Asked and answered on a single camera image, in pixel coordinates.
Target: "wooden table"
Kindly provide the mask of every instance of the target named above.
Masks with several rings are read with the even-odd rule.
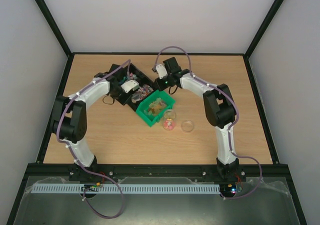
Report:
[[[173,56],[163,55],[160,62]],[[184,55],[176,55],[182,69],[188,67]],[[73,94],[87,85],[95,74],[106,72],[114,64],[127,59],[152,80],[157,75],[151,68],[155,55],[75,55],[64,95]],[[235,150],[239,155],[253,156],[261,164],[272,164],[242,56],[191,56],[193,72],[214,84],[225,83],[240,112],[234,127]],[[87,112],[88,145],[100,164],[216,164],[218,154],[215,129],[208,123],[203,99],[188,90],[178,89],[172,95],[177,126],[166,131],[160,123],[149,127],[129,106],[118,102],[107,105],[102,98]],[[192,120],[194,130],[185,133],[181,122]],[[64,144],[52,134],[44,163],[71,164],[73,158]],[[241,164],[255,164],[240,159]]]

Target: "teal plastic container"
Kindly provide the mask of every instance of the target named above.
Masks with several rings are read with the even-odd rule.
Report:
[[[166,103],[167,107],[165,107],[157,116],[145,114],[144,111],[147,110],[149,105],[157,98],[161,98]],[[145,121],[146,124],[149,125],[149,127],[152,127],[155,123],[160,121],[166,110],[173,108],[175,102],[176,100],[170,97],[165,91],[156,90],[139,104],[135,112],[143,119],[143,121]]]

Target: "black metal frame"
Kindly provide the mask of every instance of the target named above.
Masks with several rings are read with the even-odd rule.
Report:
[[[62,33],[60,32],[53,16],[51,15],[46,3],[44,0],[35,0],[38,4],[40,10],[42,11],[45,19],[50,25],[54,35],[59,41],[61,47],[63,48],[65,54],[68,59],[66,62],[66,66],[63,72],[63,76],[60,82],[60,86],[57,92],[58,95],[62,95],[68,80],[69,72],[72,66],[72,62],[75,55],[78,54],[87,54],[87,55],[157,55],[156,52],[71,52],[69,49]],[[248,73],[248,77],[250,80],[251,88],[253,91],[254,99],[256,102],[256,106],[259,112],[259,116],[261,119],[262,127],[264,130],[264,134],[266,137],[266,141],[269,147],[270,155],[273,161],[271,165],[262,165],[262,172],[264,177],[285,177],[290,193],[292,195],[292,199],[295,205],[295,209],[299,218],[299,221],[302,225],[307,224],[302,207],[299,202],[299,198],[297,195],[297,191],[295,189],[289,168],[285,164],[278,164],[279,158],[277,155],[277,151],[270,133],[270,129],[268,126],[268,122],[266,119],[266,115],[264,112],[264,108],[262,105],[262,101],[259,95],[259,91],[256,85],[255,78],[253,76],[253,72],[249,63],[249,58],[258,45],[260,39],[263,34],[267,30],[270,22],[273,17],[277,13],[281,4],[284,0],[275,0],[267,13],[265,19],[263,20],[259,30],[257,31],[255,37],[253,38],[249,48],[247,49],[245,54],[242,53],[190,53],[191,56],[242,56],[245,67]],[[164,53],[164,55],[181,55],[181,53]],[[20,188],[18,190],[16,199],[14,201],[7,225],[11,225],[14,223],[20,201],[23,197],[25,187],[27,184],[27,180],[29,176],[69,176],[70,175],[70,164],[43,164],[45,154],[48,148],[49,140],[51,133],[49,131],[50,119],[48,121],[48,126],[46,128],[43,141],[41,143],[41,147],[39,150],[39,154],[37,156],[36,163],[30,163],[27,166],[24,177],[22,179]],[[217,165],[113,165],[113,164],[98,164],[100,171],[109,171],[113,172],[113,176],[117,176],[119,178],[127,177],[127,176],[145,176],[149,177],[149,174],[152,176],[159,177],[188,177],[191,179],[197,179],[198,181],[204,182],[217,182],[217,176],[213,175],[212,171],[217,170]],[[246,172],[247,177],[258,177],[259,176],[259,168],[257,165],[244,165],[243,169]]]

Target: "jar of candy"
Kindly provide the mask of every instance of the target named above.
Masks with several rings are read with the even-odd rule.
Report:
[[[171,131],[176,126],[176,112],[168,109],[164,112],[162,118],[162,126],[165,130]]]

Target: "gray wall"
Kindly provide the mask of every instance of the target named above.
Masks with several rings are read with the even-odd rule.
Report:
[[[45,0],[74,52],[244,53],[274,0]]]
[[[0,224],[6,224],[28,163],[35,162],[63,53],[34,0],[0,0]]]
[[[281,163],[319,224],[320,0],[285,0],[250,58]]]

